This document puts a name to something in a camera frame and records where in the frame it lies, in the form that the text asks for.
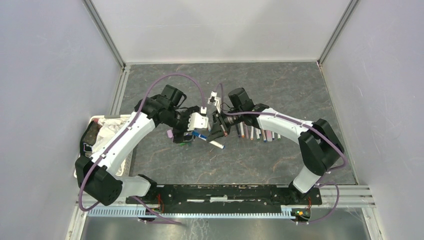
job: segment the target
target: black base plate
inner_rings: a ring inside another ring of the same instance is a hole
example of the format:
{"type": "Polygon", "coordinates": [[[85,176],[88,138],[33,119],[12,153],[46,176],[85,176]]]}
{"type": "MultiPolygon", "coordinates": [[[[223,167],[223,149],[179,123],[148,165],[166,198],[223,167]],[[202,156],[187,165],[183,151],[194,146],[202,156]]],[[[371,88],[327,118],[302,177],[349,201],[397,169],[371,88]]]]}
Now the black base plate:
{"type": "MultiPolygon", "coordinates": [[[[165,205],[165,213],[181,214],[230,214],[230,213],[281,213],[281,205],[321,205],[320,190],[312,188],[303,198],[296,198],[288,186],[283,185],[177,185],[152,186],[140,199],[146,204],[157,204],[158,198],[165,205]],[[225,202],[213,198],[226,197],[225,202]]],[[[138,204],[132,197],[127,204],[138,204]]]]}

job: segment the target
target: white cloth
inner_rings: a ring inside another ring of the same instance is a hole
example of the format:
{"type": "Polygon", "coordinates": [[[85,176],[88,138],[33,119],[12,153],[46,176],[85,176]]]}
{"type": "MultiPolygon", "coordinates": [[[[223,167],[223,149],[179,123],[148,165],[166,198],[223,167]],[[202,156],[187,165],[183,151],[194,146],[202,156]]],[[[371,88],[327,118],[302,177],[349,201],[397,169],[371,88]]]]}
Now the white cloth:
{"type": "MultiPolygon", "coordinates": [[[[99,118],[98,124],[102,127],[98,131],[97,140],[92,146],[92,152],[95,153],[100,151],[113,137],[114,135],[124,126],[125,122],[130,119],[129,117],[120,118],[99,118]]],[[[116,175],[120,176],[125,167],[125,161],[122,162],[116,175]]]]}

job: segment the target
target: white bracket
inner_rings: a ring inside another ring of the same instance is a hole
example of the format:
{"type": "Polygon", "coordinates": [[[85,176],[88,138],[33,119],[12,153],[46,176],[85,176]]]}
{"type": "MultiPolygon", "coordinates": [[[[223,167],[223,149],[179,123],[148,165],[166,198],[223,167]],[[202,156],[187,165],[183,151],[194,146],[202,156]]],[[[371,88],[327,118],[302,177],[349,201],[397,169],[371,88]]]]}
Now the white bracket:
{"type": "Polygon", "coordinates": [[[221,112],[221,98],[217,97],[218,93],[216,91],[212,91],[210,93],[210,97],[207,100],[207,104],[214,105],[218,113],[221,112]]]}
{"type": "Polygon", "coordinates": [[[193,112],[188,119],[188,131],[194,129],[207,129],[208,128],[208,117],[202,116],[198,112],[193,112]]]}

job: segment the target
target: pen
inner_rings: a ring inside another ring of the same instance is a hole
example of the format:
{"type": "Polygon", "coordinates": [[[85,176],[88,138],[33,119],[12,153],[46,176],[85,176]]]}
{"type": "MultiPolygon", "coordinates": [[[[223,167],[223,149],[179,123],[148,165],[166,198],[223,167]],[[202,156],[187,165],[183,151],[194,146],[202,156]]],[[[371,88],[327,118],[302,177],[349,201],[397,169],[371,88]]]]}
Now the pen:
{"type": "Polygon", "coordinates": [[[255,128],[254,131],[256,132],[256,139],[261,140],[261,135],[259,133],[260,132],[259,129],[255,128]]]}
{"type": "Polygon", "coordinates": [[[239,125],[238,124],[235,125],[235,129],[237,130],[238,137],[241,138],[242,135],[240,134],[240,129],[239,129],[239,125]]]}
{"type": "Polygon", "coordinates": [[[249,138],[249,129],[248,129],[248,126],[246,124],[243,124],[243,125],[244,125],[244,130],[246,131],[246,138],[248,139],[249,138]]]}
{"type": "Polygon", "coordinates": [[[254,133],[254,127],[252,126],[251,128],[251,131],[250,131],[250,140],[253,140],[253,133],[254,133]]]}
{"type": "MultiPolygon", "coordinates": [[[[206,141],[206,139],[208,138],[207,136],[202,135],[202,134],[200,134],[200,133],[198,133],[196,131],[193,131],[193,135],[196,136],[196,137],[198,137],[201,140],[204,140],[204,141],[206,141]]],[[[212,145],[214,145],[214,146],[216,146],[216,147],[218,147],[218,148],[220,148],[220,149],[225,149],[225,146],[222,145],[221,143],[217,142],[217,141],[210,141],[209,143],[212,144],[212,145]]]]}
{"type": "Polygon", "coordinates": [[[243,123],[240,122],[240,132],[241,132],[241,137],[244,138],[245,137],[245,130],[243,129],[243,123]]]}
{"type": "Polygon", "coordinates": [[[266,140],[268,142],[272,142],[273,141],[273,136],[271,136],[271,131],[270,130],[266,130],[266,140]]]}
{"type": "Polygon", "coordinates": [[[267,135],[265,134],[265,131],[262,129],[262,138],[263,138],[263,142],[266,143],[267,142],[267,135]]]}

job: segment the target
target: work surface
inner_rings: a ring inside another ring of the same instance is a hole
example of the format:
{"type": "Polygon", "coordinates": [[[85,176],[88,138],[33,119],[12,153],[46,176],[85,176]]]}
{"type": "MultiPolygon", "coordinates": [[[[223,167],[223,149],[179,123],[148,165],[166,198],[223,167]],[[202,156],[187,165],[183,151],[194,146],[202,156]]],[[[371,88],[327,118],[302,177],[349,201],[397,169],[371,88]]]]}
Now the work surface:
{"type": "MultiPolygon", "coordinates": [[[[243,87],[255,104],[269,105],[298,119],[325,119],[343,142],[330,96],[315,62],[132,65],[120,114],[130,114],[154,80],[175,72],[198,80],[206,98],[222,82],[224,102],[229,105],[227,94],[243,87]]],[[[187,95],[183,107],[201,105],[198,88],[179,76],[163,80],[149,96],[159,94],[166,84],[187,95]]],[[[215,107],[207,107],[210,117],[215,107]]],[[[168,126],[160,125],[138,144],[132,159],[131,176],[144,174],[159,184],[289,184],[304,165],[299,145],[286,138],[264,143],[238,138],[233,129],[228,137],[217,139],[225,149],[201,139],[190,146],[179,146],[167,138],[168,129],[168,126]]],[[[323,180],[327,181],[355,183],[350,166],[332,172],[323,180]]]]}

